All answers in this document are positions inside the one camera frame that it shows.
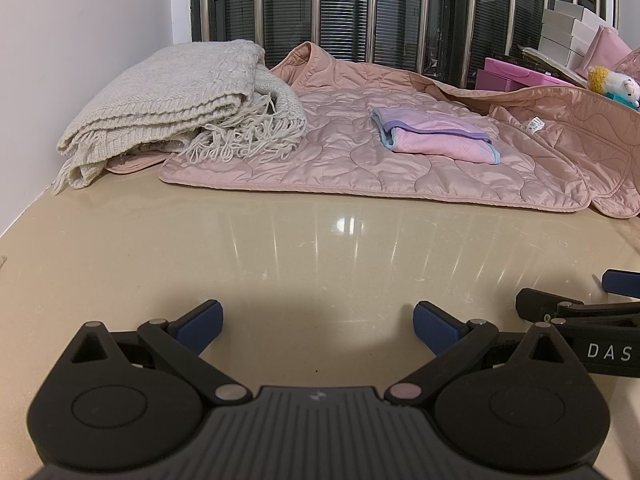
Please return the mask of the pink blue mesh garment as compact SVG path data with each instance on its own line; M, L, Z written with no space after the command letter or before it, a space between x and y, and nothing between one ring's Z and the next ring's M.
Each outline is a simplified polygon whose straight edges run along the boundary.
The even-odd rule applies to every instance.
M372 120L382 144L394 153L444 156L459 162L498 165L501 155L487 127L444 112L379 107Z

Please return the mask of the pink quilted jacket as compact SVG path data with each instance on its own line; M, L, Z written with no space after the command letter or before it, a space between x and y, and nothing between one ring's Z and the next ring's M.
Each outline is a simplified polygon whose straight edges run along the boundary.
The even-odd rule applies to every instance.
M340 61L306 42L274 69L308 127L285 158L119 156L114 174L160 166L216 190L422 198L551 212L639 212L639 115L561 84L462 90L405 70Z

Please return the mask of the yellow white plush toy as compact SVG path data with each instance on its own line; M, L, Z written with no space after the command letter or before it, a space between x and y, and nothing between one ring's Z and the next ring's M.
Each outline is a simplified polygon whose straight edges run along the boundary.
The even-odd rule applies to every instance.
M625 104L634 110L639 108L639 85L631 76L616 73L600 65L588 68L588 86L601 96Z

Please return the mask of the magenta pink box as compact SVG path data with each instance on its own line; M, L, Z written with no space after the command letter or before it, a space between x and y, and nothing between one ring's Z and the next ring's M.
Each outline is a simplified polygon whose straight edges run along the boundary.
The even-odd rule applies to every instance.
M570 86L570 82L496 58L485 58L476 72L475 89L509 92L539 86Z

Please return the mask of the pink zip pouch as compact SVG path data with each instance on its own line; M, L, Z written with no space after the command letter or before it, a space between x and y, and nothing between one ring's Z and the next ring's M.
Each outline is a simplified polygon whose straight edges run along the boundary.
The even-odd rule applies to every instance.
M575 72L587 78L588 68L596 65L639 80L639 50L628 47L613 27L599 27Z

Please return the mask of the stack of white boxes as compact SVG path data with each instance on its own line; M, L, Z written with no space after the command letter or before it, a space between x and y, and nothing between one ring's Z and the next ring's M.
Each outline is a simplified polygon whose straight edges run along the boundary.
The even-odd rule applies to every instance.
M570 70L582 64L601 27L608 27L588 8L556 0L553 9L544 9L537 51Z

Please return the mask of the metal window railing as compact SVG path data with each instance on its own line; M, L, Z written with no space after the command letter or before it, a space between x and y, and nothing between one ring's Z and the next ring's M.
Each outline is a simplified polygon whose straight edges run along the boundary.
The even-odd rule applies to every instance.
M488 58L536 48L544 14L577 4L608 24L620 0L190 0L194 40L247 39L268 65L312 41L336 58L413 70L462 88Z

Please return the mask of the cream knitted fringed blanket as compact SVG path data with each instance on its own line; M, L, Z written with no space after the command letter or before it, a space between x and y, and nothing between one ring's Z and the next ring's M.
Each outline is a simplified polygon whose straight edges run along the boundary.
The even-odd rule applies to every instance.
M294 90L253 41L163 48L104 87L66 127L66 161L51 191L85 188L120 155L160 152L190 162L285 159L307 129Z

